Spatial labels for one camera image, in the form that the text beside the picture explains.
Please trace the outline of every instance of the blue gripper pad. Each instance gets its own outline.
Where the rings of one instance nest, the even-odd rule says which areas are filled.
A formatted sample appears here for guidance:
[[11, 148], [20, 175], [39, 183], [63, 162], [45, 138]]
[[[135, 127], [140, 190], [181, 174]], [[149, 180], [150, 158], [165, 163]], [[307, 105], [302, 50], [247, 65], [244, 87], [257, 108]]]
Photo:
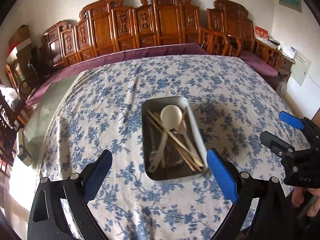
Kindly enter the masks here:
[[104, 150], [102, 154], [99, 156], [97, 162], [98, 165], [91, 173], [84, 187], [83, 201], [85, 204], [87, 204], [90, 200], [94, 200], [94, 198], [96, 197], [104, 179], [106, 178], [111, 168], [112, 153], [108, 150]]
[[300, 130], [300, 129], [304, 128], [304, 125], [299, 118], [297, 118], [291, 114], [288, 114], [287, 112], [284, 112], [284, 111], [281, 111], [279, 113], [279, 120], [287, 123], [288, 125], [292, 126], [295, 129]]
[[207, 152], [207, 163], [225, 198], [235, 203], [238, 198], [236, 182], [214, 149]]

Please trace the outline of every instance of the wire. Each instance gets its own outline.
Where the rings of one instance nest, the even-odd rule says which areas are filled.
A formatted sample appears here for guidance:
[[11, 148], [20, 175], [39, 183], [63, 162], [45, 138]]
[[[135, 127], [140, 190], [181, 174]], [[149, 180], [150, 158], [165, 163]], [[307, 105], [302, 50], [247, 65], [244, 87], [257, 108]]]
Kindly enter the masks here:
[[314, 84], [317, 85], [318, 88], [320, 88], [320, 86], [312, 79], [312, 77], [310, 76], [310, 74], [307, 72], [307, 75], [309, 76], [309, 78], [311, 78], [311, 80], [314, 82]]

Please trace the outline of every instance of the wall picture frame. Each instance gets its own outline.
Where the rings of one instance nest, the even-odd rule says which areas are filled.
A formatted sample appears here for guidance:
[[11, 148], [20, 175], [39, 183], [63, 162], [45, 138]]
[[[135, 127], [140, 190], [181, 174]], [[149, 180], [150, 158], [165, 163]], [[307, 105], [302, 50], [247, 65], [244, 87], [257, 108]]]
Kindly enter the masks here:
[[279, 0], [279, 4], [301, 12], [301, 0]]

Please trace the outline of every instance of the plastic bag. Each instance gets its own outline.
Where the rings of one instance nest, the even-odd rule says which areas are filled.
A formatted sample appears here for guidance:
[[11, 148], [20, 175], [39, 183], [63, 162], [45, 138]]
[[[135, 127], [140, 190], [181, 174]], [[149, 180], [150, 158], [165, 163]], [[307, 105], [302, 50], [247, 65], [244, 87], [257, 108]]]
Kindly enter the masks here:
[[280, 75], [280, 81], [277, 85], [276, 93], [282, 98], [287, 93], [287, 82], [285, 81], [284, 76], [282, 75]]
[[0, 85], [0, 91], [9, 107], [12, 109], [12, 111], [15, 111], [15, 109], [21, 102], [21, 99], [17, 92], [13, 88], [6, 88], [3, 85]]

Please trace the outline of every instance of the white spoon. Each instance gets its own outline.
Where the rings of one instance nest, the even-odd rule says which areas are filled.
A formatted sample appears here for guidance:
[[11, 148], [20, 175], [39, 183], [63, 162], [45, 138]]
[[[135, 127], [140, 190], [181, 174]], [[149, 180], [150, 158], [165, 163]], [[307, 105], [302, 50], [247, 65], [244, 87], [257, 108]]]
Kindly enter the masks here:
[[187, 125], [186, 122], [183, 120], [178, 127], [176, 127], [176, 130], [182, 134], [184, 136], [184, 139], [186, 141], [186, 144], [191, 152], [191, 157], [193, 158], [193, 160], [195, 161], [195, 163], [199, 166], [202, 167], [203, 163], [198, 155], [198, 152], [196, 151], [196, 149], [194, 148], [192, 142], [190, 141], [188, 135], [187, 135]]
[[[162, 109], [160, 114], [160, 120], [167, 130], [171, 130], [173, 128], [176, 128], [181, 123], [182, 112], [179, 107], [174, 105], [168, 105]], [[151, 161], [150, 167], [148, 169], [150, 173], [154, 173], [158, 168], [159, 163], [164, 154], [164, 148], [167, 144], [167, 139], [168, 134], [164, 132], [162, 134], [162, 139], [158, 151], [156, 155], [152, 158], [153, 160]]]

